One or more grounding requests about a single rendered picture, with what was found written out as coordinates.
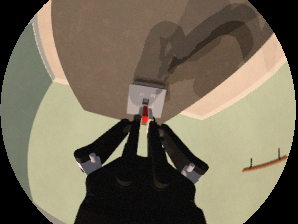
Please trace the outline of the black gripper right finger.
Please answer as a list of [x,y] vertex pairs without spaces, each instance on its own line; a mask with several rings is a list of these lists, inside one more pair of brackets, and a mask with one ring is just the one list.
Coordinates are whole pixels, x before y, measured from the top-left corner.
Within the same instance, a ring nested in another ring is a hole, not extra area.
[[146,133],[147,152],[148,156],[152,156],[153,182],[156,187],[166,188],[173,180],[166,152],[175,168],[194,184],[209,169],[208,164],[196,157],[167,124],[160,126],[155,122],[152,108],[148,108]]

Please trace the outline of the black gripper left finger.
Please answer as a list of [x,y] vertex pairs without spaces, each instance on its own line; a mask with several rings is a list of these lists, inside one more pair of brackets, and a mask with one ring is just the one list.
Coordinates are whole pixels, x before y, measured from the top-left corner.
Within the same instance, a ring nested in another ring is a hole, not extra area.
[[74,151],[74,157],[83,173],[88,176],[101,168],[129,133],[118,163],[116,178],[123,186],[129,186],[134,182],[143,107],[140,107],[138,114],[134,115],[133,121],[122,119],[93,143]]

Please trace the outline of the red cylinder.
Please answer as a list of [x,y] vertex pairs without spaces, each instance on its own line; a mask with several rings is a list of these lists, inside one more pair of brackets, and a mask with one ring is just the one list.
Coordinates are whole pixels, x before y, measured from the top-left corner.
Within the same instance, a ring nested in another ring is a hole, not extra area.
[[148,120],[148,106],[143,106],[142,122],[147,122]]

